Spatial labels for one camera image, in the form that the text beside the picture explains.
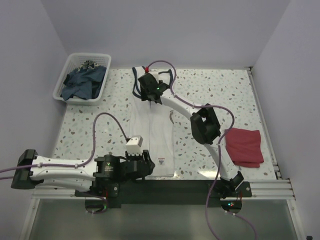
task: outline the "blue clothing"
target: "blue clothing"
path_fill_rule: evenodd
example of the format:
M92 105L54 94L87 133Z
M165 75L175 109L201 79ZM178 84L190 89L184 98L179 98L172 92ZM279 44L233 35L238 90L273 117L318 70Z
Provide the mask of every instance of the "blue clothing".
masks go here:
M68 100L77 96L81 99L96 99L99 96L106 67L97 66L93 61L86 61L84 64L71 71L65 78L61 96Z

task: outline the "work surface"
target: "work surface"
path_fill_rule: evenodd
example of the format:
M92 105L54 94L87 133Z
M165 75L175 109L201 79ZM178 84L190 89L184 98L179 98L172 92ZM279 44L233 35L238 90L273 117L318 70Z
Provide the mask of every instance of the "work surface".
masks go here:
M68 105L54 157L88 158L93 146L93 121L101 112L113 114L127 134L133 83L134 75L131 69L110 69L100 105ZM272 157L246 70L178 69L174 89L178 95L191 102L210 103L229 108L235 115L235 128L259 130L264 163L260 164L260 168L239 167L239 169L246 180L276 179ZM221 127L228 128L231 116L221 109L215 111ZM214 179L217 166L207 149L192 138L190 121L176 111L172 120L175 173L174 177L166 179ZM101 116L96 125L95 156L106 154L124 156L125 150L125 139L118 125L109 116Z

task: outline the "glass panel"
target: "glass panel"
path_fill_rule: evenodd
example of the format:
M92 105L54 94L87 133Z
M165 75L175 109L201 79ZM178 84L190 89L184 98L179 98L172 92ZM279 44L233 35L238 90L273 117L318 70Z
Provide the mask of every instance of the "glass panel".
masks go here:
M297 240L285 200L247 200L240 214L259 240ZM212 227L222 240L254 239L243 220L210 208ZM123 205L106 213L87 213L82 199L43 199L31 240L212 240L203 205Z

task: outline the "cable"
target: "cable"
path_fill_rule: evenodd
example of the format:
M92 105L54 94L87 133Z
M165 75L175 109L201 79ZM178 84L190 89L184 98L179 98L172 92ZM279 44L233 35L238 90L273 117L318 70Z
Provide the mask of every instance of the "cable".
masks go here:
M5 180L5 179L13 179L14 176L5 176L5 177L0 177L0 180Z
M173 81L172 83L170 84L170 91L171 93L173 94L173 96L175 98L177 98L178 100L180 100L181 102L183 102L184 104L190 106L190 107L193 107L193 108L196 108L196 109L202 109L202 108L219 108L219 109L223 109L225 111L227 111L231 117L232 117L232 123L230 125L230 127L222 134L222 136L219 138L218 140L218 156L219 156L219 160L218 160L218 169L217 169L217 172L216 172L216 176L214 178L214 181L208 191L208 195L206 197L206 201L205 201L205 219L206 219L206 223L211 231L211 233L214 235L214 237L217 239L217 240L221 240L221 238L218 237L218 235L216 234L216 232L214 231L214 229L212 228L210 222L209 222L209 217L208 217L208 204L209 204L209 199L210 199L210 195L211 195L211 192L212 190L214 189L216 183L217 183L217 180L218 180L218 176L219 176L219 173L220 173L220 169L221 169L221 146L220 146L220 143L222 141L222 139L227 135L227 133L229 132L229 130L234 126L235 124L235 116L234 114L226 107L224 106L219 106L219 105L200 105L200 106L195 106L191 103L189 103L188 101L182 99L181 97L179 97L175 92L174 92L174 83L175 83L175 80L176 80L176 77L177 77L177 70L176 68L172 65L172 63L166 61L166 60L157 60L157 61L153 61L152 63L150 63L146 68L145 68L145 71L146 73L149 71L149 68L151 65L155 64L155 63L166 63L166 64L169 64L172 69L173 69L173 72L174 72L174 77L173 77ZM257 233L257 230L255 229L255 226L247 219L245 219L244 217L240 216L240 215L235 215L236 217L244 220L245 222L247 222L250 227L252 228L253 232L254 232L254 240L257 240L258 239L258 233Z
M133 89L132 89L132 94L138 98L138 99L141 99L141 91L139 90L139 87L138 87L138 74L137 74L137 70L135 67L132 68L132 72L133 72L133 75L134 75L134 84L133 84ZM171 69L169 69L168 71L160 71L158 73L159 75L161 74L169 74L170 75L170 82L169 82L169 85L172 83L172 81L174 80L174 77L173 77L173 74L172 74L172 71Z
M122 132L122 134L123 134L123 136L125 138L125 140L127 140L127 136L126 136L125 131L122 128L120 122L112 114L110 114L108 112L99 113L94 118L93 126L92 126L93 147L92 147L91 156L89 157L89 159L87 161L79 164L77 167L83 167L83 166L87 165L95 156L95 151L96 151L96 123L97 123L98 118L101 115L108 115L108 116L112 117L113 120L115 120L115 122L118 124L118 126L119 126L119 128L120 128L120 130L121 130L121 132ZM74 164L56 164L56 163L45 163L45 164L41 164L40 166L41 167L66 167L66 168L74 168L75 167ZM0 170L0 174L4 173L4 172L8 172L8 171L19 170L19 169L27 169L27 168L34 168L34 167L38 167L38 164L10 167L10 168L7 168L7 169Z
M88 210L87 208L85 208L85 210L86 210L88 213L90 213L90 214L103 214L103 213L105 213L105 212L107 211L107 209L108 209L108 200L107 200L107 198L104 198L104 197L102 197L102 196L91 195L91 194L86 193L86 192L82 192L82 194L87 195L88 197L101 199L101 200L103 201L103 203L104 203L104 204L103 204L103 205L104 205L104 208L99 209L99 210L97 210L97 211L91 211L91 210Z

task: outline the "white wall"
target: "white wall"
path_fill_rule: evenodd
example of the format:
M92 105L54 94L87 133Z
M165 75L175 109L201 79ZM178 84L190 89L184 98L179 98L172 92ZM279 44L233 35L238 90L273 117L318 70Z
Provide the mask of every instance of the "white wall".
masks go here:
M253 68L280 170L313 239L320 239L319 10L319 0L292 0Z
M42 0L67 51L113 67L253 66L290 0Z
M0 1L0 169L25 149L49 155L64 105L52 92L67 54L40 0ZM1 174L12 176L14 172ZM0 181L0 239L19 238L30 192Z

